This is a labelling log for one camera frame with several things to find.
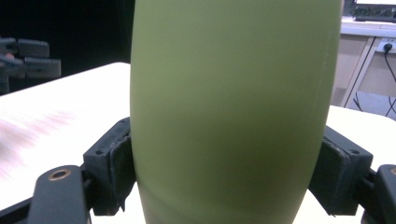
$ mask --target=green cylindrical object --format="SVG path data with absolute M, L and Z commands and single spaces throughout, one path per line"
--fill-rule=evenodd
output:
M 136 0 L 132 137 L 148 224 L 293 221 L 340 21 L 340 0 Z

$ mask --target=white cabinet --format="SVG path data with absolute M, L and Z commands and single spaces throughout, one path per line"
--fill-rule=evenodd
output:
M 395 38 L 396 24 L 343 21 L 332 105 L 349 107 L 357 91 L 396 96 L 396 81 L 384 53 L 376 52 L 382 37 Z M 396 55 L 389 54 L 388 59 L 396 71 Z

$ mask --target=white table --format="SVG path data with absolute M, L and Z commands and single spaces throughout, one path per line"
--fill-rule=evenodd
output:
M 0 210 L 33 195 L 44 172 L 81 165 L 82 154 L 118 120 L 129 117 L 130 65 L 113 63 L 0 97 Z M 327 124 L 375 155 L 372 168 L 396 164 L 396 122 L 377 115 L 330 107 Z M 358 224 L 356 217 L 329 217 L 306 193 L 294 221 Z M 96 223 L 143 224 L 137 188 L 126 213 L 92 217 Z

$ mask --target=cable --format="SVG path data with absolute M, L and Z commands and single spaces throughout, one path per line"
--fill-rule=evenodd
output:
M 387 117 L 388 116 L 388 114 L 389 114 L 389 112 L 390 112 L 390 110 L 393 110 L 393 113 L 395 113 L 396 114 L 396 111 L 395 111 L 395 108 L 393 108 L 393 106 L 395 105 L 395 103 L 396 103 L 396 99 L 392 102 L 391 100 L 390 100 L 390 96 L 388 96 L 388 100 L 389 100 L 389 105 L 390 105 L 390 108 L 389 108 L 389 110 L 388 110 L 388 112 L 387 112 L 387 115 L 385 115 L 385 117 Z
M 356 99 L 354 98 L 354 99 L 353 99 L 353 102 L 355 102 L 355 105 L 358 107 L 358 109 L 359 109 L 361 112 L 363 112 L 363 110 L 361 109 L 361 103 L 359 102 L 358 92 L 355 92 L 355 97 L 356 97 Z
M 392 70 L 392 68 L 390 67 L 390 64 L 389 64 L 389 62 L 388 62 L 388 53 L 390 52 L 390 50 L 391 50 L 392 48 L 393 48 L 393 46 L 392 46 L 391 44 L 386 44 L 386 45 L 384 46 L 384 51 L 385 51 L 384 56 L 385 56 L 385 62 L 387 63 L 387 66 L 388 66 L 388 68 L 389 68 L 389 71 L 390 71 L 390 73 L 392 74 L 393 79 L 394 79 L 395 82 L 396 82 L 396 76 L 395 76 L 395 74 L 393 73 L 393 70 Z
M 390 73 L 392 74 L 393 79 L 395 80 L 395 83 L 396 83 L 396 76 L 395 76 L 395 74 L 393 73 L 392 67 L 390 67 L 390 64 L 389 64 L 389 62 L 388 62 L 388 53 L 390 52 L 390 50 L 391 50 L 392 48 L 393 48 L 392 44 L 386 44 L 386 45 L 384 45 L 384 51 L 385 51 L 384 57 L 385 57 L 385 62 L 387 63 L 387 66 L 388 66 L 388 68 L 389 68 L 389 71 L 390 71 Z M 388 116 L 390 110 L 393 110 L 393 112 L 396 114 L 396 111 L 395 111 L 395 109 L 393 108 L 393 106 L 394 106 L 395 103 L 396 103 L 396 99 L 395 99 L 395 100 L 393 101 L 393 103 L 392 103 L 391 100 L 390 100 L 390 96 L 389 96 L 389 97 L 388 97 L 388 100 L 389 100 L 390 108 L 389 108 L 389 110 L 388 110 L 388 112 L 387 112 L 387 115 L 385 115 L 385 117 Z

